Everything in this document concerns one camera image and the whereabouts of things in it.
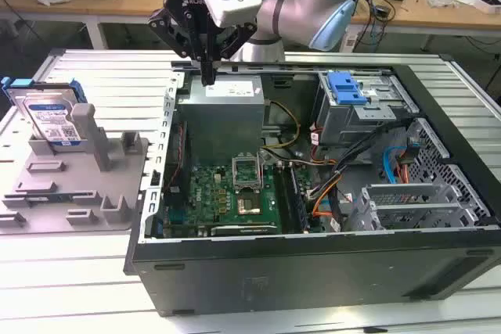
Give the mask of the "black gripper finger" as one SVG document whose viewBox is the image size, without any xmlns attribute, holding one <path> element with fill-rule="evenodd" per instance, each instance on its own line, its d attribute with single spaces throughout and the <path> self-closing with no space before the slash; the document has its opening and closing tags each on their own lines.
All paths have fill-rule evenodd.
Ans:
<svg viewBox="0 0 501 334">
<path fill-rule="evenodd" d="M 208 24 L 208 84 L 213 85 L 219 63 L 231 58 L 256 32 L 255 23 L 220 28 Z"/>
<path fill-rule="evenodd" d="M 202 41 L 199 16 L 194 9 L 158 9 L 147 24 L 178 56 L 193 61 L 193 65 L 200 70 L 203 86 L 208 86 L 209 61 Z"/>
</svg>

